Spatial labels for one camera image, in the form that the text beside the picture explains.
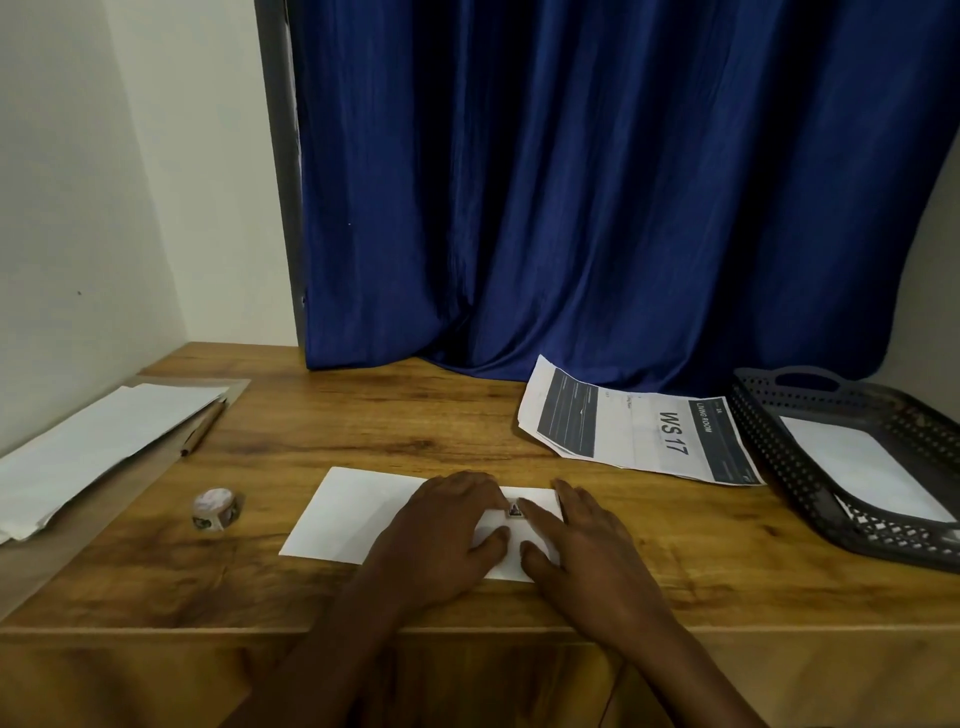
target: white wall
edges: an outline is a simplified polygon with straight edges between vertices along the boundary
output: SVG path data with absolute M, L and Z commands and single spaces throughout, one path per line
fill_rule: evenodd
M 253 0 L 103 0 L 193 340 L 297 344 Z
M 0 452 L 186 340 L 100 0 L 0 23 Z
M 960 136 L 906 261 L 886 358 L 872 381 L 960 422 Z

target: hand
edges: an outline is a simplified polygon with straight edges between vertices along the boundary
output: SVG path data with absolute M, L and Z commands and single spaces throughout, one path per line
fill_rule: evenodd
M 554 480 L 567 523 L 525 498 L 518 504 L 527 521 L 560 552 L 561 567 L 529 541 L 520 545 L 521 564 L 543 596 L 582 634 L 625 652 L 649 643 L 676 621 L 660 587 L 643 565 L 620 519 L 583 488 Z
M 470 543 L 483 512 L 508 505 L 492 475 L 432 477 L 377 537 L 355 581 L 375 583 L 403 616 L 448 601 L 478 584 L 506 556 L 506 526 L 476 548 Z

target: white paper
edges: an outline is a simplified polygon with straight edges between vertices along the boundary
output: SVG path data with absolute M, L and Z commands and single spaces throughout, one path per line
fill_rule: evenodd
M 780 419 L 806 454 L 851 495 L 903 516 L 956 521 L 870 433 L 792 417 Z
M 114 465 L 227 387 L 120 387 L 0 459 L 0 543 L 25 539 Z
M 394 519 L 424 478 L 330 468 L 280 550 L 281 556 L 362 564 L 376 537 Z M 556 493 L 545 488 L 501 488 L 507 498 L 525 497 L 562 518 Z M 488 579 L 530 581 L 520 567 L 520 544 L 531 541 L 555 564 L 556 549 L 534 531 L 526 519 L 508 519 L 503 511 L 487 511 L 473 532 L 476 546 L 496 528 L 510 528 L 507 556 Z
M 725 485 L 762 485 L 723 397 L 619 392 L 538 357 L 517 423 L 561 457 Z

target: person's left hand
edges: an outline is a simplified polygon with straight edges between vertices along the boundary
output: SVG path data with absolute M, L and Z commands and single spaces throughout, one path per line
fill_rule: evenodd
M 506 526 L 476 548 L 470 543 L 484 511 L 507 507 L 492 475 L 432 477 L 377 537 L 355 579 L 375 584 L 404 616 L 448 601 L 478 584 L 506 556 Z

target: roll of stickers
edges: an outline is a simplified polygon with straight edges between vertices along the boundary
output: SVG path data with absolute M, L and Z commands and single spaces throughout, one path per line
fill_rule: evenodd
M 237 517 L 237 499 L 228 488 L 214 488 L 193 501 L 193 524 L 201 531 L 222 531 Z

